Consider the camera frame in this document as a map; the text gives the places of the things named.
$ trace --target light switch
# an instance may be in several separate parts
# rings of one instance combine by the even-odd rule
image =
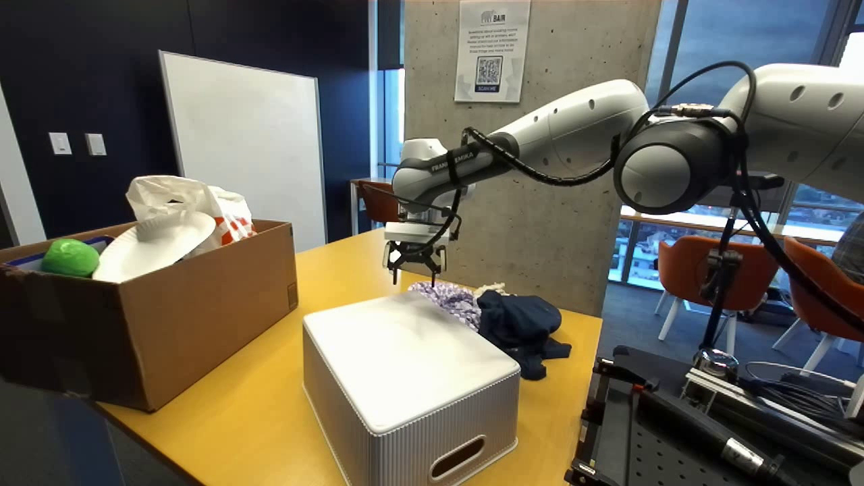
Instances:
[[[57,155],[57,157],[73,155],[73,143],[71,143],[66,132],[48,132],[48,143],[50,143],[50,155]]]
[[[84,132],[84,145],[88,157],[107,157],[106,134],[102,132]]]

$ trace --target white storage box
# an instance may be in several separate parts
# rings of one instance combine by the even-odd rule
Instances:
[[[515,449],[519,365],[423,298],[305,315],[303,368],[353,486],[459,484]]]

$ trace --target brown cardboard box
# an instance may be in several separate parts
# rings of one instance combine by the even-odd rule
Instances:
[[[115,238],[129,225],[79,232]],[[0,252],[0,376],[156,410],[296,307],[291,226],[126,283],[12,271],[48,242]]]

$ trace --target orange chair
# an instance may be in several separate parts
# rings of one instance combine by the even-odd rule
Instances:
[[[829,298],[833,298],[841,307],[847,307],[856,315],[864,315],[864,287],[847,278],[829,256],[818,255],[816,248],[783,238],[783,252],[789,255],[790,263],[798,265],[798,271],[818,283]],[[790,280],[790,305],[798,313],[798,319],[774,340],[771,349],[781,349],[789,344],[789,338],[798,327],[810,327],[821,332],[821,340],[798,376],[810,376],[818,361],[827,357],[827,350],[836,344],[836,338],[847,340],[864,340],[864,332],[852,329],[849,325],[841,322],[833,311],[829,311],[816,294],[810,294],[802,283]]]
[[[355,184],[355,201],[365,206],[365,219],[366,226],[373,222],[385,225],[385,222],[399,222],[399,203],[395,195],[395,187],[389,182],[353,182]]]
[[[683,299],[712,305],[712,299],[704,298],[704,283],[710,276],[710,256],[717,245],[721,241],[716,238],[681,238],[674,245],[659,245],[659,280],[667,298],[671,298],[659,340],[667,340]],[[727,255],[739,256],[739,267],[723,298],[727,350],[735,353],[736,311],[754,311],[763,299],[763,292],[777,272],[777,263],[763,245],[736,241],[727,245]]]

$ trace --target green ball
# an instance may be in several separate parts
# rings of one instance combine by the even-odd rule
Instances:
[[[100,252],[73,241],[73,238],[57,238],[50,241],[42,271],[71,278],[88,278],[100,267]]]

